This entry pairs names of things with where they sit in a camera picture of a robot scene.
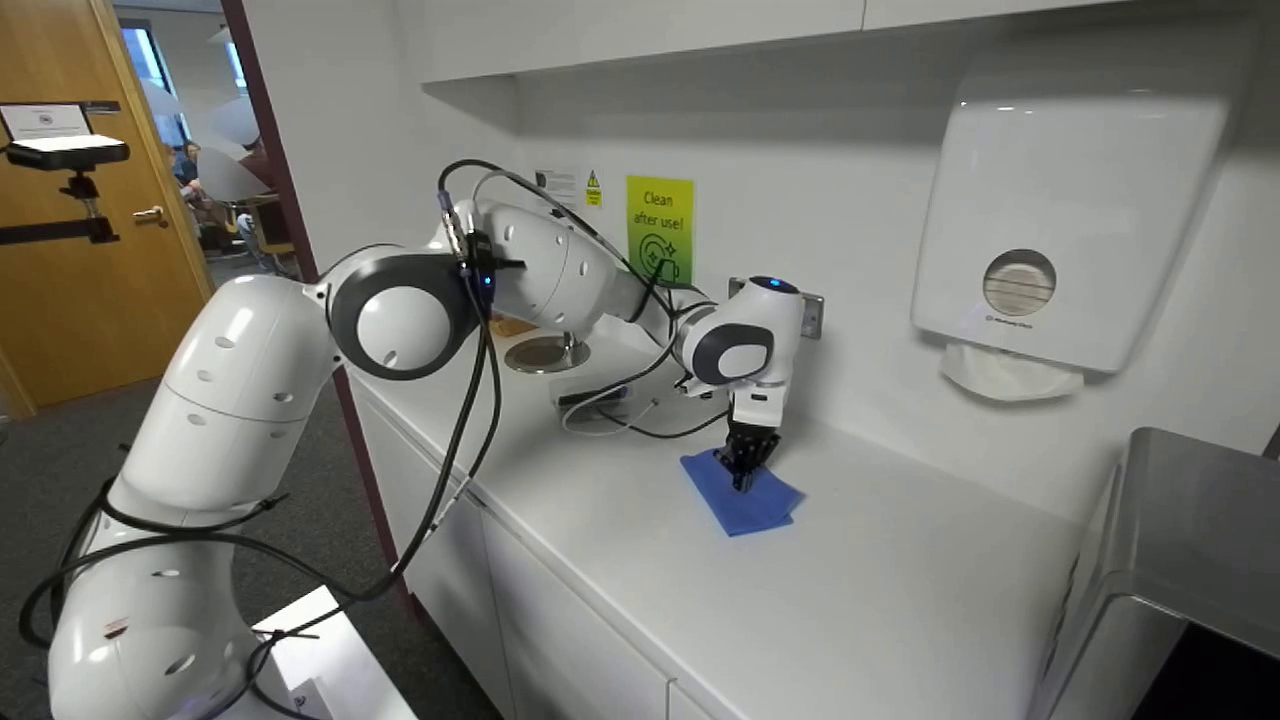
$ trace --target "wooden door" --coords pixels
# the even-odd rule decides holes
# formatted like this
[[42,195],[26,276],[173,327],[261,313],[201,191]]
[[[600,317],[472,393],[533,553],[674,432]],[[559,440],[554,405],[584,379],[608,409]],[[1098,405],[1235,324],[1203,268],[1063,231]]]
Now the wooden door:
[[[110,0],[0,0],[0,102],[26,100],[117,102],[89,110],[89,123],[123,141],[129,161],[92,173],[117,243],[0,243],[0,396],[18,405],[7,416],[157,379],[209,301],[209,268]],[[80,218],[85,209],[64,184],[68,173],[0,157],[0,226]],[[138,224],[138,211],[157,205],[167,226]]]

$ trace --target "wall socket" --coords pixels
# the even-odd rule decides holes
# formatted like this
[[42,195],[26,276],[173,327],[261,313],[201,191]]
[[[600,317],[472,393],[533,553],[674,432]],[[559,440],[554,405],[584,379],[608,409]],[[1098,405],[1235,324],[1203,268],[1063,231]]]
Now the wall socket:
[[805,341],[821,341],[825,337],[825,297],[818,292],[799,292],[805,297],[805,318],[799,318],[799,337]]

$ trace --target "floor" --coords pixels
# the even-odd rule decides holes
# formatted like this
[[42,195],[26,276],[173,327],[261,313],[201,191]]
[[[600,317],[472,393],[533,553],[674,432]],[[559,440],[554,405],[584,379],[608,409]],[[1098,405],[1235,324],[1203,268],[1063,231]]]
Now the floor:
[[[215,281],[261,270],[250,257],[214,257],[209,265]],[[151,385],[122,389],[44,413],[42,421],[0,429],[0,720],[49,715],[44,662],[19,639],[18,612],[30,588],[56,564],[75,511],[122,469],[122,443],[140,429],[147,398]],[[367,511],[337,389],[321,396],[283,486],[288,503],[257,521],[250,527],[253,537],[294,549],[356,588],[381,574],[390,556],[376,540],[376,515]],[[257,556],[237,556],[237,594],[250,619],[270,617],[309,588],[309,578]],[[352,624],[415,715],[496,715],[445,636],[405,591],[356,609]]]

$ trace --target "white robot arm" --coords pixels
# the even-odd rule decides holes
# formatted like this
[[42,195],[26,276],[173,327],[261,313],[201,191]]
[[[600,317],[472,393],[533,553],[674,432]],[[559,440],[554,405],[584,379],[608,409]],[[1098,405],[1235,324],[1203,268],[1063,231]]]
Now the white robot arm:
[[[507,205],[447,211],[453,253],[371,248],[321,285],[225,285],[173,356],[145,429],[51,588],[49,646],[62,720],[274,715],[244,697],[261,636],[240,619],[237,523],[274,503],[333,356],[390,379],[457,356],[490,304],[584,337],[637,317],[649,286],[570,214]],[[799,297],[753,281],[680,324],[680,361],[733,389],[723,469],[749,477],[778,443],[799,345]]]

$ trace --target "blue cloth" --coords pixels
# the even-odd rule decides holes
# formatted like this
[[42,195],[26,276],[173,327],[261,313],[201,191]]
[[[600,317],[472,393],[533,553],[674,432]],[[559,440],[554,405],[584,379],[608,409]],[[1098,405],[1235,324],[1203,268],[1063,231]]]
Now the blue cloth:
[[730,537],[785,527],[805,501],[805,492],[778,479],[769,469],[753,477],[753,486],[733,486],[717,453],[680,457],[680,465]]

